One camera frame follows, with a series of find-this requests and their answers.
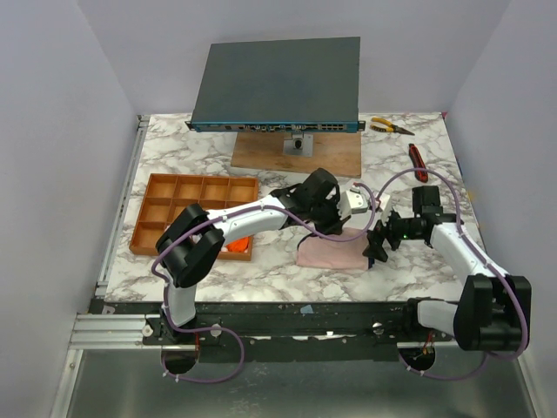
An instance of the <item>gray floor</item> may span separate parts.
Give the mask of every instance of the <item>gray floor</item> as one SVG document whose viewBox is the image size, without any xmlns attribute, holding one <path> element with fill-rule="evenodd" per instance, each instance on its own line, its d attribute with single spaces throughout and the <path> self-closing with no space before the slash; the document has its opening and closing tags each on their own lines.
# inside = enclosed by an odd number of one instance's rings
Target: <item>gray floor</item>
<svg viewBox="0 0 557 418">
<path fill-rule="evenodd" d="M 89 352 L 84 356 L 70 417 L 533 417 L 513 363 L 490 361 L 481 376 L 437 382 L 399 363 L 372 361 L 251 363 L 218 385 L 175 383 L 162 377 L 152 351 Z M 458 374 L 475 354 L 445 348 L 432 370 Z M 198 365 L 215 377 L 232 365 Z"/>
</svg>

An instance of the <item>wooden stand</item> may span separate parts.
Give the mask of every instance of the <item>wooden stand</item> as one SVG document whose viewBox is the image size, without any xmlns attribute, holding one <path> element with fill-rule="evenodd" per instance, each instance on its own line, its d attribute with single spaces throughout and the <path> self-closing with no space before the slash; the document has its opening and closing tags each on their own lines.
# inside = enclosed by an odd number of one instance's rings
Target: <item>wooden stand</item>
<svg viewBox="0 0 557 418">
<path fill-rule="evenodd" d="M 285 155 L 289 137 L 283 132 L 239 133 L 232 154 L 232 167 L 284 172 L 313 172 L 325 168 L 335 176 L 360 178 L 362 174 L 361 134 L 313 133 L 313 155 Z"/>
</svg>

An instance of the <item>monitor stand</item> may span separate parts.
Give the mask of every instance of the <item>monitor stand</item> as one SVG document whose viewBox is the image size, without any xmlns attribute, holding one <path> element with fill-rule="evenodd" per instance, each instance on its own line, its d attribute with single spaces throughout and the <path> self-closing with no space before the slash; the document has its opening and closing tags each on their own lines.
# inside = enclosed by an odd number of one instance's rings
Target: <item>monitor stand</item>
<svg viewBox="0 0 557 418">
<path fill-rule="evenodd" d="M 335 176 L 359 179 L 361 132 L 242 132 L 236 137 L 231 166 L 283 172 L 321 167 Z"/>
</svg>

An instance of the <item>red box cutter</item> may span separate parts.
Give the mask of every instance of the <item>red box cutter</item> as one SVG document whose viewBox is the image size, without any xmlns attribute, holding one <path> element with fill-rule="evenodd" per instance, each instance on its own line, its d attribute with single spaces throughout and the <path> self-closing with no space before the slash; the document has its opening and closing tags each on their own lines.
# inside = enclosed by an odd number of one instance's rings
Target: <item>red box cutter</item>
<svg viewBox="0 0 557 418">
<path fill-rule="evenodd" d="M 410 144 L 408 146 L 408 155 L 412 160 L 412 164 L 414 165 L 414 168 L 426 168 L 426 165 L 424 164 L 424 160 L 421 159 L 421 155 L 419 155 L 419 151 L 416 145 Z M 416 176 L 416 179 L 418 179 L 422 183 L 427 183 L 427 181 L 429 180 L 429 177 L 427 176 L 427 172 L 414 172 L 414 176 Z"/>
</svg>

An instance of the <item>marble surface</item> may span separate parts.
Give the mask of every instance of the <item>marble surface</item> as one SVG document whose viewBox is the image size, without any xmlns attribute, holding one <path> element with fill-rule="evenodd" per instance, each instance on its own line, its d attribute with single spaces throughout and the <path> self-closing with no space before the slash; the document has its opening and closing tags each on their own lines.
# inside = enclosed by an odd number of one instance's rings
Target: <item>marble surface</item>
<svg viewBox="0 0 557 418">
<path fill-rule="evenodd" d="M 370 114 L 360 115 L 369 125 Z M 448 177 L 460 194 L 463 220 L 477 241 L 477 229 L 453 148 L 439 113 L 377 115 L 414 132 L 415 137 L 362 132 L 362 181 L 378 189 L 396 172 L 409 168 L 409 143 L 416 144 L 429 168 Z M 256 176 L 259 196 L 273 189 L 301 182 L 307 174 L 260 172 L 230 166 L 234 133 L 190 132 L 184 121 L 190 115 L 151 117 L 141 159 L 135 176 L 124 226 L 111 263 L 108 301 L 160 301 L 163 282 L 151 275 L 152 257 L 130 252 L 129 244 L 141 206 L 145 187 L 153 172 Z M 441 185 L 431 179 L 431 185 Z M 350 179 L 340 178 L 341 185 Z M 388 189 L 395 208 L 402 216 L 412 216 L 411 188 L 420 185 L 412 174 L 394 182 Z M 440 188 L 446 212 L 453 212 L 445 186 Z M 363 226 L 366 215 L 358 215 L 349 225 Z M 210 274 L 199 283 L 197 300 L 209 301 L 385 301 L 432 296 L 455 300 L 461 284 L 443 259 L 422 242 L 403 242 L 395 253 L 388 251 L 387 263 L 376 263 L 367 271 L 333 271 L 299 267 L 296 248 L 305 229 L 292 227 L 255 236 L 251 262 L 218 260 Z"/>
</svg>

